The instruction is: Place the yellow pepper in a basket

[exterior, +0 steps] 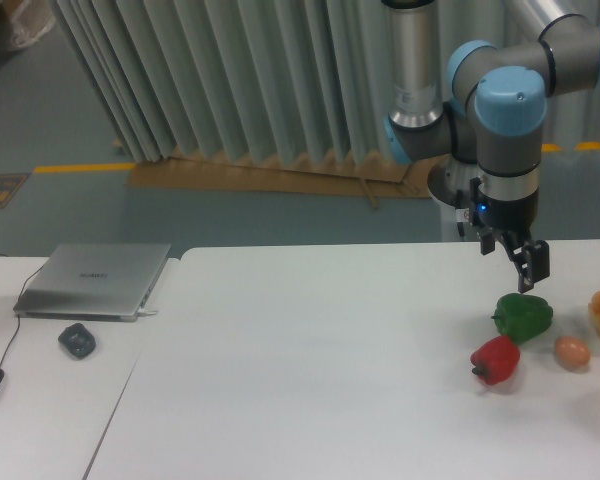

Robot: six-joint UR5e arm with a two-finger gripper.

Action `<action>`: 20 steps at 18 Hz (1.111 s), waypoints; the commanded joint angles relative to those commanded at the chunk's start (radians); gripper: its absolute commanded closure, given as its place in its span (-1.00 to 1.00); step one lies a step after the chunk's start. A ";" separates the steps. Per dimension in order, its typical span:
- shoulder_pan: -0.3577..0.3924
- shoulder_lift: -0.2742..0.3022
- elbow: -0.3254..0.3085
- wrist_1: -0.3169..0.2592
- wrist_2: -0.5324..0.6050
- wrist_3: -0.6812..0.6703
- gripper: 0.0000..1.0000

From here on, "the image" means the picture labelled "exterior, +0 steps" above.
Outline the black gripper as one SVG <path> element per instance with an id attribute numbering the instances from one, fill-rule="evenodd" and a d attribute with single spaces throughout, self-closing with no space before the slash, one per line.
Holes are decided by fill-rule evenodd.
<path id="1" fill-rule="evenodd" d="M 479 230 L 480 251 L 495 250 L 493 230 L 499 231 L 499 242 L 518 275 L 518 292 L 532 290 L 536 283 L 550 275 L 550 247 L 544 240 L 531 237 L 531 225 L 538 211 L 538 191 L 523 198 L 500 200 L 485 193 L 486 184 L 478 177 L 470 180 L 469 221 Z"/>

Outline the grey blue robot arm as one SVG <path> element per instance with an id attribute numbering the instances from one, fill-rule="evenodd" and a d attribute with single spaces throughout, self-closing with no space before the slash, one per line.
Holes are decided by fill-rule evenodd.
<path id="1" fill-rule="evenodd" d="M 550 274 L 548 244 L 531 234 L 547 102 L 600 87 L 600 25 L 566 1 L 506 9 L 524 44 L 470 41 L 441 65 L 436 3 L 385 2 L 394 94 L 384 126 L 399 164 L 449 157 L 431 171 L 430 193 L 461 212 L 483 254 L 505 250 L 527 292 Z"/>

